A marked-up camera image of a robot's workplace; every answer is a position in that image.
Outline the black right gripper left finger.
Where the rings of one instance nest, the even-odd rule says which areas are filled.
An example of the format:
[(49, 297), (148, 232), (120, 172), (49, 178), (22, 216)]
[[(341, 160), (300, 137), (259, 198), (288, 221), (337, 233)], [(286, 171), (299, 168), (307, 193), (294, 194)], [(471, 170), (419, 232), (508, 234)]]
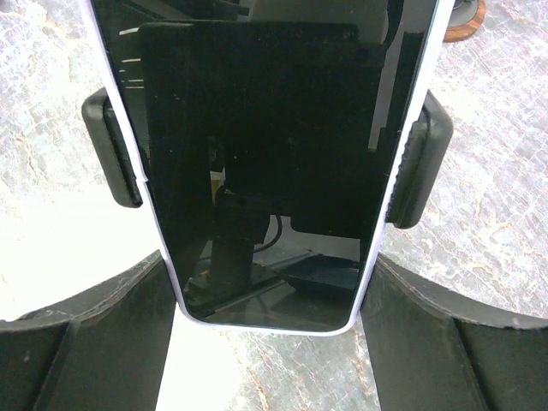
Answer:
[(153, 410), (176, 308), (159, 252), (1, 323), (3, 410)]

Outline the black clamp phone stand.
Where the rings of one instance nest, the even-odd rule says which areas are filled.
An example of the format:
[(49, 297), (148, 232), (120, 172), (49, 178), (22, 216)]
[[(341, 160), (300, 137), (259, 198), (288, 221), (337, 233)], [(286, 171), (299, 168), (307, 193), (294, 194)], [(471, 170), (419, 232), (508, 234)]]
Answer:
[[(141, 207), (128, 150), (106, 90), (87, 97), (81, 114), (114, 201), (127, 208)], [(387, 222), (410, 229), (420, 221), (452, 135), (450, 115), (428, 92), (408, 138)]]

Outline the phone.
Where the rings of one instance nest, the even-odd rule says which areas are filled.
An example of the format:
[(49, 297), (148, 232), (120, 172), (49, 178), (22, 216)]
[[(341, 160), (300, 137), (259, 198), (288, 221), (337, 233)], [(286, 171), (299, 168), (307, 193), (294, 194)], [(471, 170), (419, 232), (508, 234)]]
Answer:
[(201, 325), (354, 325), (451, 1), (83, 1), (176, 300)]

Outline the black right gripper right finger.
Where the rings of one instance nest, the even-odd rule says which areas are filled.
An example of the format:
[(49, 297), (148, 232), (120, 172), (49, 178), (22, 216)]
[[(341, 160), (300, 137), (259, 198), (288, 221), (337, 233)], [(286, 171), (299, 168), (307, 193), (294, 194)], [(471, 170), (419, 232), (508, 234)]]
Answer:
[(378, 257), (360, 310), (383, 410), (545, 410), (547, 321)]

